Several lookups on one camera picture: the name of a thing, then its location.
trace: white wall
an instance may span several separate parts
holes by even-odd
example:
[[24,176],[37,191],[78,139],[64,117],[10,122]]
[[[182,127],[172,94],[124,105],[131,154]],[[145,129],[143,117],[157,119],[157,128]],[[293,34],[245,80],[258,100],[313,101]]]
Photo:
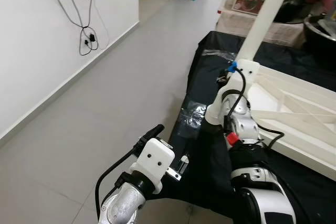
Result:
[[[62,1],[77,21],[70,0]],[[87,20],[88,1],[75,1]],[[96,0],[111,42],[139,21],[138,1]],[[1,138],[101,51],[78,54],[80,28],[68,21],[56,0],[0,0],[0,22]],[[105,46],[106,32],[94,8],[91,26]]]

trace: blue connector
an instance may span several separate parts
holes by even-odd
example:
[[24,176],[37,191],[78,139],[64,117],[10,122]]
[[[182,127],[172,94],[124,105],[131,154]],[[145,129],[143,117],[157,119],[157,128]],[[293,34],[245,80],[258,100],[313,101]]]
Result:
[[236,72],[236,68],[237,68],[237,62],[232,62],[231,66],[227,68],[227,71],[234,73]]

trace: black tablecloth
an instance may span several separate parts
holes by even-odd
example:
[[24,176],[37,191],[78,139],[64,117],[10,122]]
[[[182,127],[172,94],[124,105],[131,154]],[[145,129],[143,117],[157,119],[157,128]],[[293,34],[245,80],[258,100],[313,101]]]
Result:
[[[191,108],[204,109],[213,102],[217,93],[215,80],[229,65],[228,59],[234,57],[224,52],[237,53],[243,41],[241,37],[212,31],[199,43],[188,77],[186,97],[169,141],[175,152],[173,167],[185,153],[190,155],[190,164],[180,182],[165,176],[163,190],[155,198],[180,199],[231,218],[244,214],[235,203],[230,185],[232,170],[222,128],[197,118],[185,119]],[[320,68],[305,52],[264,42],[255,61],[336,91],[335,73]],[[197,122],[202,122],[199,127],[196,127]],[[269,164],[292,186],[316,223],[336,223],[334,181],[276,152],[271,153]],[[287,195],[297,223],[307,223],[292,196]]]

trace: clear plastic wrap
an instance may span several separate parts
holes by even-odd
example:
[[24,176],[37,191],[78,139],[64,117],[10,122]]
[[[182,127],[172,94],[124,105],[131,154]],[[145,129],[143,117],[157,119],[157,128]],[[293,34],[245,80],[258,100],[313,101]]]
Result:
[[178,120],[180,127],[177,134],[182,137],[197,137],[204,118],[206,105],[194,101],[189,101],[181,108]]
[[213,50],[213,49],[204,49],[202,56],[216,55],[220,56],[226,60],[234,61],[236,59],[237,54],[234,52]]

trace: table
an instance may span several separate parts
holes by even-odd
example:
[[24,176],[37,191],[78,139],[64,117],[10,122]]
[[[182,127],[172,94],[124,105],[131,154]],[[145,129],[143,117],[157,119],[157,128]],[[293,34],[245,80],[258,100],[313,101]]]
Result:
[[[243,41],[241,37],[212,31],[199,43],[188,75],[186,96],[169,140],[175,152],[172,167],[185,153],[190,156],[190,164],[180,182],[165,176],[163,190],[153,199],[180,199],[233,219],[243,214],[230,185],[232,170],[222,129],[202,120],[202,110],[217,93],[216,77],[229,65]],[[306,52],[264,42],[255,60],[265,67],[336,90],[336,73],[319,67]],[[269,164],[292,186],[316,223],[336,223],[334,181],[276,152],[271,153]],[[297,224],[307,223],[292,196],[287,195]]]

